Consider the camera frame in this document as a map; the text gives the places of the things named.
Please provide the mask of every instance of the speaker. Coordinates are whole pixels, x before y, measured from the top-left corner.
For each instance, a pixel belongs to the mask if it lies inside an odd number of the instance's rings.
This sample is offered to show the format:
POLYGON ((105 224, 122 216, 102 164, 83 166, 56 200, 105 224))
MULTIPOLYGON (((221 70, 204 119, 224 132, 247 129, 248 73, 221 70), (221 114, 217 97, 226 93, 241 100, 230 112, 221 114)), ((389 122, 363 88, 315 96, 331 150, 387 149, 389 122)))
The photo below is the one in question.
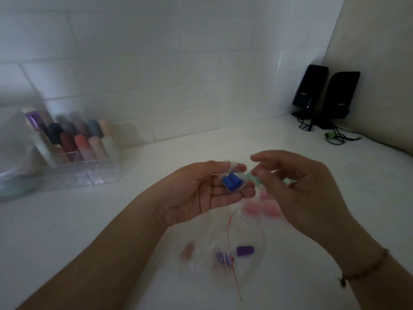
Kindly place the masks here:
POLYGON ((330 79, 325 93, 321 116, 325 119, 343 119, 359 82, 360 72, 338 72, 330 79))
POLYGON ((320 65, 309 65, 298 87, 292 104, 303 109, 305 112, 311 111, 320 97, 321 91, 328 78, 328 67, 320 65))

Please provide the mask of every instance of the hand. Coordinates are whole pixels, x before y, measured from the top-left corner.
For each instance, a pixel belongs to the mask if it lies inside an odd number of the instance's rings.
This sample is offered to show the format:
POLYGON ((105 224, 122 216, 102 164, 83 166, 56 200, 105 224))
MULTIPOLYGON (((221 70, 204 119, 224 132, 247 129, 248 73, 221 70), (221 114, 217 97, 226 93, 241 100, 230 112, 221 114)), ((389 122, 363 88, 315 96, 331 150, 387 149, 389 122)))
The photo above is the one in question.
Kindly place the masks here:
POLYGON ((354 221, 323 163, 278 150, 256 153, 251 160, 260 162, 251 174, 274 196, 286 219, 320 245, 328 246, 340 227, 354 221), (282 182, 286 177, 297 182, 287 186, 282 182))
MULTIPOLYGON (((180 168, 163 178, 148 190, 157 200, 158 211, 165 227, 179 224, 210 209, 237 203, 242 198, 255 196, 254 183, 236 193, 230 193, 215 175, 230 167, 230 162, 199 162, 180 168)), ((245 172, 247 167, 238 164, 245 172)))

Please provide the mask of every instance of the right hand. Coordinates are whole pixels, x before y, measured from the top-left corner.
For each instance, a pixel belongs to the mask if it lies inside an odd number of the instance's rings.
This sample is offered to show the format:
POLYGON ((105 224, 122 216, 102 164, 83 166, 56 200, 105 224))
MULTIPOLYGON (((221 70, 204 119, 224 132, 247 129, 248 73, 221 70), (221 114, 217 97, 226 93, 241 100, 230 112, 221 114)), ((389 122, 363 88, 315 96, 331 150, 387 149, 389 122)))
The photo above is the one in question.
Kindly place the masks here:
POLYGON ((251 160, 260 162, 251 174, 274 196, 286 219, 323 247, 355 221, 325 164, 282 150, 262 151, 251 160), (297 182, 287 186, 286 177, 297 182))

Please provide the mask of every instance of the clear plastic organizer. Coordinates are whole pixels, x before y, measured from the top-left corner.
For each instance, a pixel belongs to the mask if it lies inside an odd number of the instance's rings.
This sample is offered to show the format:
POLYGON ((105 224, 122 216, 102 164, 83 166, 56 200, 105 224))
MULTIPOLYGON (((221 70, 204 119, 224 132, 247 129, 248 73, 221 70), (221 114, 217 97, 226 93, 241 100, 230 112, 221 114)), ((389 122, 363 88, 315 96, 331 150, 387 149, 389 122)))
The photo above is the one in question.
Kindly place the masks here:
POLYGON ((93 158, 106 156, 105 152, 90 151, 88 155, 91 157, 88 160, 84 160, 80 152, 54 154, 42 156, 43 159, 34 159, 34 163, 38 166, 35 166, 33 168, 35 171, 25 179, 30 181, 36 191, 75 188, 119 180, 119 160, 93 158))

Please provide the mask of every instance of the pink foam earplug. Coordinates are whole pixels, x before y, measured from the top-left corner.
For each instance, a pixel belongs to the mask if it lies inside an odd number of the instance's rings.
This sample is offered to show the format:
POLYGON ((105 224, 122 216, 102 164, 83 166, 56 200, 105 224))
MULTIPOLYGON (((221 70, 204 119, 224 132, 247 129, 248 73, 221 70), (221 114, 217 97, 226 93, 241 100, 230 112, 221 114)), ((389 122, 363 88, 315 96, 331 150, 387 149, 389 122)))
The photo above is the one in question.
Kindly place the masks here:
POLYGON ((263 212, 267 217, 279 217, 281 209, 276 200, 265 200, 263 203, 263 212))
POLYGON ((270 195, 265 188, 261 189, 261 196, 260 196, 261 201, 265 200, 275 200, 275 198, 270 195))
POLYGON ((243 210, 245 213, 258 215, 261 212, 261 202, 258 200, 248 200, 245 202, 243 210))

